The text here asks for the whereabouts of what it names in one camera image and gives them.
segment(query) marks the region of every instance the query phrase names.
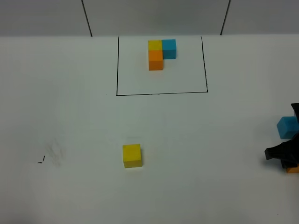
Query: white surface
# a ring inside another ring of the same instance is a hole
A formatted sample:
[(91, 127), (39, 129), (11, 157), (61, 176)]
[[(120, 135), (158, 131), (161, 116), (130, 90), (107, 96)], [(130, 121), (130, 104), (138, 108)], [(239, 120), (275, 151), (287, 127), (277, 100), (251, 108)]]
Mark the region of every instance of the white surface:
[(223, 34), (297, 34), (297, 0), (232, 0)]
[(80, 0), (2, 0), (0, 36), (90, 36)]
[[(176, 39), (177, 58), (149, 71), (148, 41)], [(120, 37), (118, 95), (206, 92), (200, 36)]]
[(296, 224), (298, 175), (264, 150), (298, 101), (299, 36), (203, 43), (209, 93), (116, 97), (117, 37), (1, 38), (1, 221)]
[(228, 0), (84, 0), (94, 36), (221, 32)]

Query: black rectangle outline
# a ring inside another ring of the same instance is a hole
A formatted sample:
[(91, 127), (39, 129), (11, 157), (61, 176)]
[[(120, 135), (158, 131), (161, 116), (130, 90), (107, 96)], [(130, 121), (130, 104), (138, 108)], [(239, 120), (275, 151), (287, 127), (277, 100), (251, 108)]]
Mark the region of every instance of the black rectangle outline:
[[(201, 38), (201, 47), (202, 47), (202, 58), (204, 62), (204, 69), (205, 69), (205, 78), (206, 78), (206, 63), (205, 63), (205, 54), (204, 54), (204, 44), (202, 41), (202, 36)], [(118, 42), (117, 42), (117, 78), (116, 78), (116, 96), (147, 96), (147, 95), (166, 95), (166, 94), (185, 94), (185, 93), (208, 93), (208, 88), (207, 88), (207, 79), (206, 79), (206, 91), (201, 91), (201, 92), (166, 92), (166, 93), (145, 93), (145, 94), (123, 94), (123, 95), (118, 95), (118, 65), (119, 65), (119, 56), (120, 56), (120, 37), (118, 37)]]

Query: cube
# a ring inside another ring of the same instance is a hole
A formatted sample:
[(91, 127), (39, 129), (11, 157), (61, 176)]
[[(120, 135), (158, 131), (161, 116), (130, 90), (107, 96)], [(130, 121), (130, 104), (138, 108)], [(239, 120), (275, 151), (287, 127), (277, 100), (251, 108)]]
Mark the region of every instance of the cube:
[(140, 144), (122, 146), (125, 168), (142, 167)]
[(296, 117), (282, 117), (277, 124), (281, 139), (291, 139), (299, 132), (299, 123)]
[(149, 41), (149, 50), (162, 50), (162, 41)]
[(176, 59), (176, 40), (162, 40), (163, 59)]
[(163, 53), (161, 50), (149, 50), (149, 70), (163, 70)]
[(297, 174), (297, 173), (299, 173), (299, 167), (287, 168), (286, 172), (288, 174)]

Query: yellow cube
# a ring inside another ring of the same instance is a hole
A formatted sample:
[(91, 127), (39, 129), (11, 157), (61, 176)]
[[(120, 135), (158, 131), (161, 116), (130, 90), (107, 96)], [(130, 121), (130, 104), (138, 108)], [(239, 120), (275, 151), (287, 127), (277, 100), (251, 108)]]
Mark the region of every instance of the yellow cube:
[(149, 41), (149, 50), (162, 50), (162, 41)]
[(122, 146), (125, 168), (142, 167), (140, 144)]

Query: white table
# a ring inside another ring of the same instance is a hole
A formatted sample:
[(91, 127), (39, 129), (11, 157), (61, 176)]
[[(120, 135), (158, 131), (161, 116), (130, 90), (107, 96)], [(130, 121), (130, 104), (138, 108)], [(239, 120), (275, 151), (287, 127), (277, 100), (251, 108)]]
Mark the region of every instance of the white table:
[(297, 223), (299, 178), (264, 150), (299, 102), (299, 35), (203, 43), (208, 93), (117, 97), (117, 37), (0, 38), (1, 221)]

